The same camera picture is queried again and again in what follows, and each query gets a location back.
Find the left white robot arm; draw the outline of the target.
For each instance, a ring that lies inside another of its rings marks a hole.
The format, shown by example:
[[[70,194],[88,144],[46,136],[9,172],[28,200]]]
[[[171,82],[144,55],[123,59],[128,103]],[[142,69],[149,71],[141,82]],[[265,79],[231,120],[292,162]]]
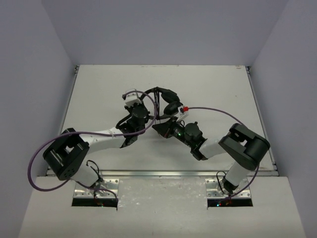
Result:
[[[124,148],[134,143],[138,135],[130,133],[145,129],[150,112],[142,105],[128,109],[127,121],[118,127],[101,131],[106,136],[72,134],[55,140],[43,153],[43,158],[59,180],[74,180],[94,191],[106,187],[106,182],[92,167],[85,165],[91,153],[110,148]]]

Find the aluminium table edge rail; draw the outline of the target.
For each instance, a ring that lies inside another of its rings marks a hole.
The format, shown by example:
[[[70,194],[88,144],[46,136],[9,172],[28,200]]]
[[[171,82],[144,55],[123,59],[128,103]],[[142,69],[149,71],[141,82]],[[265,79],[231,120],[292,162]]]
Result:
[[[130,170],[101,170],[100,174],[105,177],[213,177],[217,171],[130,171]],[[55,176],[51,169],[47,170],[46,176]],[[278,171],[258,171],[257,176],[278,177]]]

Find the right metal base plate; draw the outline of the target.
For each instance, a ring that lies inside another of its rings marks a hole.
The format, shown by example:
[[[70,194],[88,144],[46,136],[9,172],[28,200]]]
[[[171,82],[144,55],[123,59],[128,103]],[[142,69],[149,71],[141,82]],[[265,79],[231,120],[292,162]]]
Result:
[[[224,188],[221,190],[220,186],[217,182],[216,177],[206,178],[205,179],[206,193],[207,198],[209,199],[223,199],[228,197],[228,191]],[[237,195],[233,197],[233,199],[251,199],[251,191],[250,188],[247,187]]]

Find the metal base plate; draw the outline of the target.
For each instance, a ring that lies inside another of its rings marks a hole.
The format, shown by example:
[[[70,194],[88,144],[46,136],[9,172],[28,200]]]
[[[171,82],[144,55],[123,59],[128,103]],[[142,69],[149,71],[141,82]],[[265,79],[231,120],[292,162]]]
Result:
[[[99,198],[99,199],[116,199],[118,196],[118,180],[101,180],[93,186],[88,187],[81,183],[76,183],[73,198]]]
[[[220,186],[217,182],[216,177],[206,178],[205,179],[206,193],[207,198],[209,199],[223,199],[228,197],[228,191],[224,188],[221,190]],[[247,187],[237,195],[233,197],[233,199],[251,199],[251,191],[250,188]]]

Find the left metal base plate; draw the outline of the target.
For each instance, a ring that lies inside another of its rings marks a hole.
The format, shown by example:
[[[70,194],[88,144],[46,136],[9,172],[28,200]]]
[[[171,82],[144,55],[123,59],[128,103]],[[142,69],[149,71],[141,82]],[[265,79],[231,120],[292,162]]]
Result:
[[[73,198],[99,198],[99,199],[116,199],[118,196],[118,180],[101,180],[93,186],[88,187],[81,183],[76,183]]]

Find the black headphones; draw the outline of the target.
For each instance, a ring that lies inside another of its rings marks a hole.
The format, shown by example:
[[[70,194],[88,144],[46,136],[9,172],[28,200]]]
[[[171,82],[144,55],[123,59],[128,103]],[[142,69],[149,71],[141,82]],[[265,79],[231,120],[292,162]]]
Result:
[[[168,119],[175,116],[178,113],[178,107],[183,106],[177,93],[170,89],[154,87],[146,90],[145,93],[148,95],[153,93],[155,108],[157,110],[157,120]],[[160,99],[163,99],[167,103],[162,115],[160,115]]]

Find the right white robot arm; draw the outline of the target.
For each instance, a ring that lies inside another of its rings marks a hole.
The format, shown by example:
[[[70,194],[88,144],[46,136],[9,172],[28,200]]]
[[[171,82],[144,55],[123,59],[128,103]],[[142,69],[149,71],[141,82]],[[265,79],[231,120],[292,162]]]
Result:
[[[217,140],[205,138],[197,122],[182,125],[176,118],[152,128],[164,138],[174,137],[187,145],[198,161],[225,153],[230,155],[234,163],[219,185],[227,195],[232,195],[248,173],[259,167],[270,149],[268,140],[239,123],[233,124],[228,133]]]

